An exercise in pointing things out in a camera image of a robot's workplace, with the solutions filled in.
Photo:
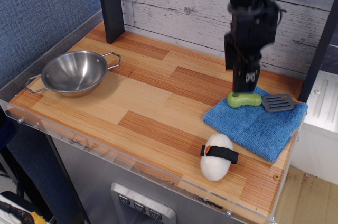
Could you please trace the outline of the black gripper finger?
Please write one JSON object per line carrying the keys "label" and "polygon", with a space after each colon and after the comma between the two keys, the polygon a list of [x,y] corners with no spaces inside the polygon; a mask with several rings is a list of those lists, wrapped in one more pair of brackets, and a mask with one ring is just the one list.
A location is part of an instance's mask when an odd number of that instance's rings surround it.
{"label": "black gripper finger", "polygon": [[236,59],[233,65],[233,92],[253,92],[260,75],[259,60]]}
{"label": "black gripper finger", "polygon": [[236,60],[236,50],[231,38],[224,38],[226,69],[233,70]]}

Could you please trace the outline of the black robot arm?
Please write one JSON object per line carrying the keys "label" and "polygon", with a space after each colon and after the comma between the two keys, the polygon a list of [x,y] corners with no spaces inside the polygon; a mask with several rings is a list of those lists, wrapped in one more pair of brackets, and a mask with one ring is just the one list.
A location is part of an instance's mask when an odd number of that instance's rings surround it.
{"label": "black robot arm", "polygon": [[254,91],[261,49],[274,43],[281,21],[280,7],[272,0],[230,0],[230,32],[224,37],[226,69],[233,71],[233,92]]}

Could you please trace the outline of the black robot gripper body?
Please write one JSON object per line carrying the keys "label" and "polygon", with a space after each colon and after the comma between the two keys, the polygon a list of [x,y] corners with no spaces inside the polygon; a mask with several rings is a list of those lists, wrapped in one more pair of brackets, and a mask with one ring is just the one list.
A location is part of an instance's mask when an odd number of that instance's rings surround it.
{"label": "black robot gripper body", "polygon": [[231,31],[224,38],[231,38],[236,59],[246,62],[262,58],[261,49],[274,43],[278,25],[279,6],[275,2],[263,2],[258,8],[228,5],[232,13]]}

